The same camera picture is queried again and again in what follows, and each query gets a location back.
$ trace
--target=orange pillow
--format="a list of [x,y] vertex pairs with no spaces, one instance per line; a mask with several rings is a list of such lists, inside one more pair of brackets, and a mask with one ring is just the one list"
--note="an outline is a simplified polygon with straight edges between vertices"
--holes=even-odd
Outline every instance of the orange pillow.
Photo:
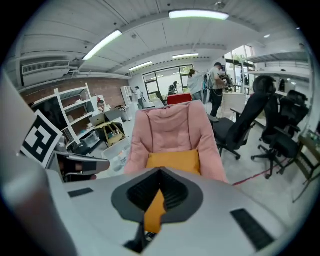
[[[182,152],[150,153],[146,168],[171,167],[181,171],[200,175],[200,162],[198,150],[193,149]],[[152,204],[144,214],[144,230],[159,233],[161,230],[161,216],[166,213],[164,196],[158,191]]]

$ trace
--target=ceiling light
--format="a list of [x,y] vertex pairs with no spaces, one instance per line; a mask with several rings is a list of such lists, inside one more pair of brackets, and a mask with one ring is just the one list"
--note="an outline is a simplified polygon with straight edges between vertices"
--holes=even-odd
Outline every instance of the ceiling light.
[[198,55],[199,55],[199,53],[180,54],[180,55],[172,56],[172,59],[186,58],[186,57],[197,57]]
[[130,70],[130,71],[132,71],[132,70],[136,70],[136,69],[138,69],[138,68],[142,68],[142,67],[147,66],[147,65],[150,65],[150,64],[152,64],[152,61],[149,61],[149,62],[143,63],[143,64],[138,65],[138,66],[134,66],[134,67],[130,68],[129,70]]
[[83,57],[84,61],[90,60],[97,52],[99,52],[103,47],[107,44],[120,37],[122,32],[120,30],[114,31],[112,34],[108,35],[105,39],[103,39],[100,43],[98,43],[91,51],[89,51],[86,56]]
[[211,18],[218,20],[226,20],[229,14],[215,10],[173,10],[169,12],[170,19],[176,18]]

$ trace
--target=black rubber pad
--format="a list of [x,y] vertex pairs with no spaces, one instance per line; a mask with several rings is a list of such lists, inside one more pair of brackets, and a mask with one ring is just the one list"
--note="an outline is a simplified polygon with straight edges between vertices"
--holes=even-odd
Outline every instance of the black rubber pad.
[[71,198],[75,198],[75,197],[83,196],[85,194],[89,194],[91,192],[93,192],[93,190],[91,188],[87,187],[87,188],[82,188],[79,190],[70,191],[70,192],[68,192],[68,194]]
[[234,210],[230,213],[257,251],[274,241],[267,231],[245,209]]

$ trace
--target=pink armchair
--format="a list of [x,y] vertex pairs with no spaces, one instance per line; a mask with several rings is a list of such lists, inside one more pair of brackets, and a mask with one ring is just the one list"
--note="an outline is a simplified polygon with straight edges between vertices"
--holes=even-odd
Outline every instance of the pink armchair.
[[149,153],[198,150],[203,177],[228,182],[212,126],[200,100],[139,110],[124,172],[146,168]]

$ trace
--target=red chair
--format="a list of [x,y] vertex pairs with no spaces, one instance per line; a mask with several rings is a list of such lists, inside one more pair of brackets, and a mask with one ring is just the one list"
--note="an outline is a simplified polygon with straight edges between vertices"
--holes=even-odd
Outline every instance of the red chair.
[[190,93],[182,93],[182,94],[169,95],[167,99],[167,104],[175,105],[175,104],[191,102],[191,101],[192,101],[192,98]]

